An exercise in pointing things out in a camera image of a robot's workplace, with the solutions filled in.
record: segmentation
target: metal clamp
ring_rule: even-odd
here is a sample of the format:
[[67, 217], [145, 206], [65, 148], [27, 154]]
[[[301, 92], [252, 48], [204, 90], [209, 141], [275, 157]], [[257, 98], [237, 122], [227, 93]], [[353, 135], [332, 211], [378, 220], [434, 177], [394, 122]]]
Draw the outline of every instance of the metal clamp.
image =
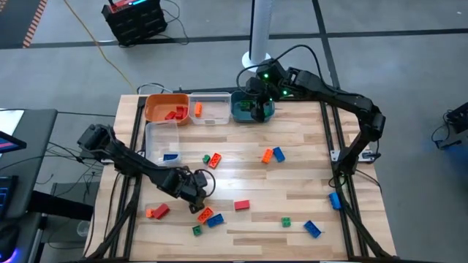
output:
[[[330, 158], [332, 162], [337, 162], [339, 157], [340, 150], [331, 150]], [[375, 160], [374, 153], [372, 150], [363, 150], [359, 154], [358, 162], [372, 163]]]

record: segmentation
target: computer monitor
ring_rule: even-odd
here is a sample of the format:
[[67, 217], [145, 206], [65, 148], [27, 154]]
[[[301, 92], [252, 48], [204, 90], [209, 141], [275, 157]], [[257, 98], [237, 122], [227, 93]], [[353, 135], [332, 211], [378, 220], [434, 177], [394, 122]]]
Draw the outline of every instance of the computer monitor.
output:
[[0, 131], [0, 153], [8, 153], [14, 150], [26, 148], [26, 143]]

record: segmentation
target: toy block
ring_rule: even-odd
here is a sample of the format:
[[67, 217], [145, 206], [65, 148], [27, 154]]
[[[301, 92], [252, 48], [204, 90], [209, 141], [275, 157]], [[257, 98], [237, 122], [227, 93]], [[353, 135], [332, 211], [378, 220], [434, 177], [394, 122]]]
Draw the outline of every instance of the toy block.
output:
[[184, 107], [182, 106], [177, 106], [177, 113], [175, 114], [175, 118], [178, 120], [181, 120], [184, 118]]
[[221, 155], [219, 153], [214, 153], [208, 166], [214, 169], [218, 166], [219, 161], [221, 161]]
[[203, 157], [203, 163], [208, 164], [210, 162], [211, 157], [208, 154], [205, 154]]
[[163, 161], [169, 161], [177, 158], [177, 154], [165, 154], [162, 156]]
[[202, 103], [195, 103], [195, 117], [199, 118], [202, 116]]
[[312, 235], [312, 237], [317, 238], [322, 234], [322, 232], [312, 223], [312, 221], [307, 221], [304, 227]]
[[291, 226], [291, 218], [281, 218], [281, 224], [283, 225], [283, 227]]
[[147, 218], [153, 218], [153, 210], [152, 209], [146, 209], [146, 217]]
[[182, 112], [182, 118], [185, 118], [187, 116], [187, 113], [189, 112], [188, 107], [184, 107], [184, 111]]
[[284, 161], [286, 158], [284, 157], [284, 154], [283, 152], [281, 151], [281, 148], [280, 147], [276, 147], [273, 149], [273, 154], [275, 155], [276, 157], [276, 160], [278, 160], [278, 162], [282, 162]]
[[224, 222], [224, 219], [223, 217], [221, 216], [221, 214], [217, 214], [215, 215], [214, 217], [208, 219], [206, 221], [206, 223], [208, 224], [208, 226], [211, 228], [211, 227], [214, 227], [214, 226], [217, 226], [219, 224], [222, 224]]
[[242, 209], [250, 208], [250, 202], [249, 202], [249, 200], [234, 202], [234, 208], [236, 210], [242, 210]]
[[164, 118], [165, 120], [172, 120], [174, 119], [176, 116], [176, 113], [175, 112], [170, 112], [166, 115], [166, 117]]
[[195, 237], [199, 236], [202, 234], [202, 227], [201, 226], [194, 226], [192, 227], [193, 235]]
[[197, 221], [199, 221], [201, 224], [204, 224], [213, 214], [214, 214], [213, 210], [211, 208], [207, 207], [198, 216]]
[[263, 154], [262, 162], [264, 162], [266, 164], [269, 163], [272, 155], [273, 155], [273, 150], [266, 149], [265, 153]]
[[157, 209], [153, 210], [153, 217], [161, 219], [169, 212], [169, 207], [166, 204], [160, 205]]
[[333, 192], [333, 193], [329, 194], [328, 198], [330, 199], [331, 207], [333, 207], [334, 210], [339, 210], [341, 208], [341, 204], [339, 202], [338, 194], [336, 192]]
[[241, 111], [250, 111], [250, 101], [241, 101]]

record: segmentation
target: wooden tabletop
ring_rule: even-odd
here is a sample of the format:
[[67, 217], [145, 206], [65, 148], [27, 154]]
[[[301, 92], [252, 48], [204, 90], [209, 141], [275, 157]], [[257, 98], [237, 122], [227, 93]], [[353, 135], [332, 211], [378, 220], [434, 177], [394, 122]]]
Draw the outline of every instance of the wooden tabletop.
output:
[[[129, 144], [138, 96], [121, 97], [114, 129], [119, 140]], [[340, 112], [346, 143], [359, 132], [353, 114]], [[139, 145], [144, 121], [140, 127]], [[216, 190], [205, 200], [224, 223], [214, 228], [202, 226], [195, 237], [192, 227], [197, 216], [188, 203], [161, 192], [143, 177], [138, 204], [131, 260], [318, 260], [347, 259], [339, 212], [331, 208], [328, 186], [330, 158], [325, 141], [322, 116], [316, 102], [276, 103], [269, 123], [236, 123], [222, 126], [179, 127], [182, 162], [193, 171], [205, 168], [202, 157], [217, 152], [222, 160], [215, 170]], [[286, 161], [261, 162], [266, 148], [281, 147]], [[358, 169], [375, 176], [373, 165]], [[110, 203], [110, 192], [117, 172], [106, 167], [97, 194], [95, 230], [88, 254], [102, 242]], [[207, 177], [208, 192], [213, 185]], [[116, 216], [122, 178], [113, 195], [110, 227]], [[355, 189], [364, 225], [390, 254], [395, 248], [379, 189], [365, 178], [354, 175]], [[234, 202], [250, 200], [250, 209], [234, 211]], [[165, 203], [170, 212], [162, 219], [148, 219], [147, 208]], [[291, 227], [283, 228], [281, 217], [291, 217]], [[322, 231], [314, 239], [303, 227], [311, 220]], [[355, 228], [350, 223], [355, 254], [359, 254]], [[127, 225], [122, 229], [124, 237]], [[121, 238], [118, 255], [124, 250]]]

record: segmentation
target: green lego brick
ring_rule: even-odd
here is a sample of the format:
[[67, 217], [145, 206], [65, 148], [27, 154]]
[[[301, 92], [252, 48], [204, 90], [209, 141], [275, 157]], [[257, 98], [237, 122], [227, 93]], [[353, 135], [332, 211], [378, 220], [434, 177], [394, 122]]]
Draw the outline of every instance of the green lego brick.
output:
[[281, 218], [281, 223], [283, 227], [291, 226], [291, 218]]
[[251, 101], [241, 101], [241, 111], [250, 111]]
[[193, 231], [193, 235], [196, 237], [196, 236], [199, 236], [202, 234], [202, 227], [201, 226], [194, 226], [192, 227], [192, 231]]
[[207, 154], [203, 157], [203, 163], [208, 164], [210, 162], [211, 157]]

